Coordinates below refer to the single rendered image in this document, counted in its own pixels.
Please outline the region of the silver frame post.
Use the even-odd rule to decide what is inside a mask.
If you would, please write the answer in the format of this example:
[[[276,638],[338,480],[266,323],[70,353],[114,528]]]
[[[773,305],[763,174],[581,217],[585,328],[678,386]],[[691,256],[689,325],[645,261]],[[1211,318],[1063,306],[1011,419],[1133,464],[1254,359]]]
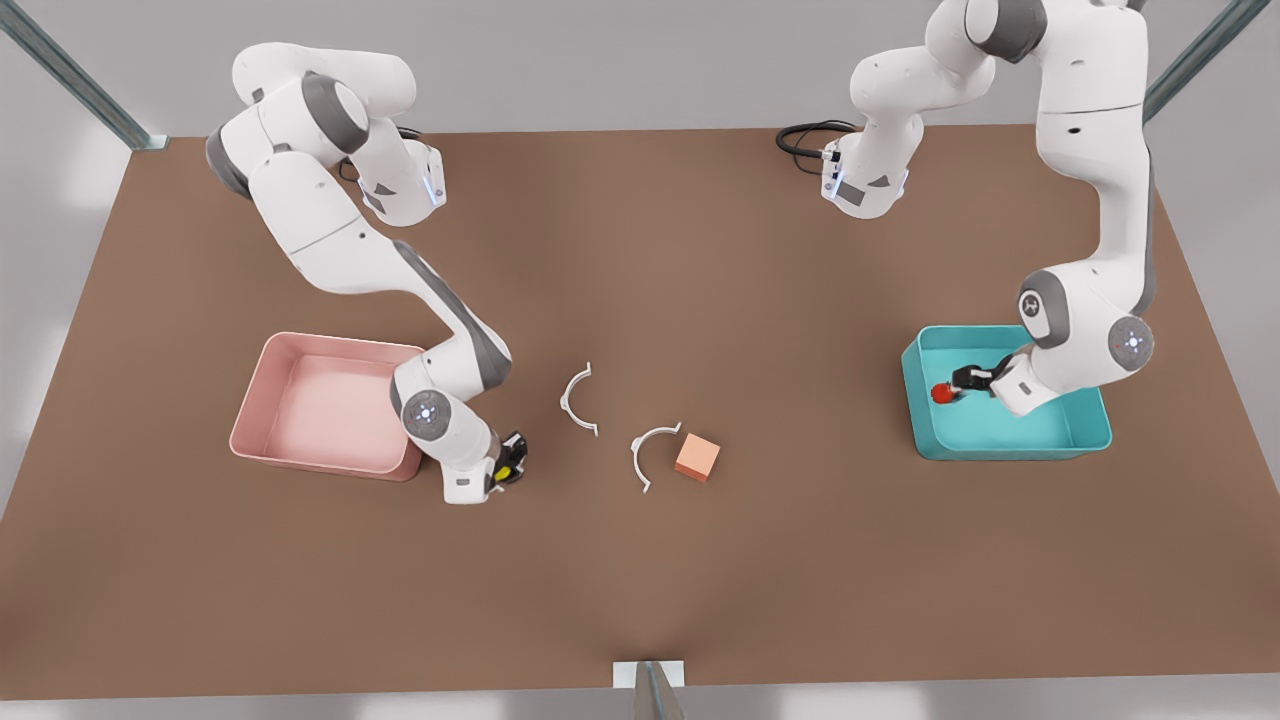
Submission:
[[[634,691],[632,720],[686,720],[675,693],[685,687],[684,660],[618,661],[613,687]]]
[[[1272,0],[1228,0],[1147,88],[1143,126],[1153,120]]]
[[[146,131],[15,0],[0,0],[0,29],[129,150],[166,149],[166,135]]]

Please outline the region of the blue storage box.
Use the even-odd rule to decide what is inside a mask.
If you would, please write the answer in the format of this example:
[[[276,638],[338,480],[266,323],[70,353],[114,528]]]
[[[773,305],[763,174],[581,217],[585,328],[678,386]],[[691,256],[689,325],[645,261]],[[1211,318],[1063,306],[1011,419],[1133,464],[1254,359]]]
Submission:
[[[901,357],[916,451],[929,460],[1064,460],[1107,448],[1112,430],[1100,389],[1014,416],[997,398],[968,392],[936,404],[931,389],[960,366],[991,368],[1027,345],[1021,325],[928,325]]]

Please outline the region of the orange cube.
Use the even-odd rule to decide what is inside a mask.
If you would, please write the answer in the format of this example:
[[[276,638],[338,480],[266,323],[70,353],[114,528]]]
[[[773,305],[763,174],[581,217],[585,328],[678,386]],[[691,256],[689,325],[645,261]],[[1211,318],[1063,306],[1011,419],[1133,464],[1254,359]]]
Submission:
[[[721,447],[694,433],[686,434],[675,460],[675,470],[700,483],[707,483]]]

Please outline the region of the pink storage box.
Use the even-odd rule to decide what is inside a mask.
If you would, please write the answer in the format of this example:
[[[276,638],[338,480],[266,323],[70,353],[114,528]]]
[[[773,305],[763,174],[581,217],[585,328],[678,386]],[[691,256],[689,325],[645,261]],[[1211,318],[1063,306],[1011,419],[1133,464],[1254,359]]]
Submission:
[[[390,404],[408,345],[280,332],[264,345],[230,451],[275,468],[404,482],[421,451]]]

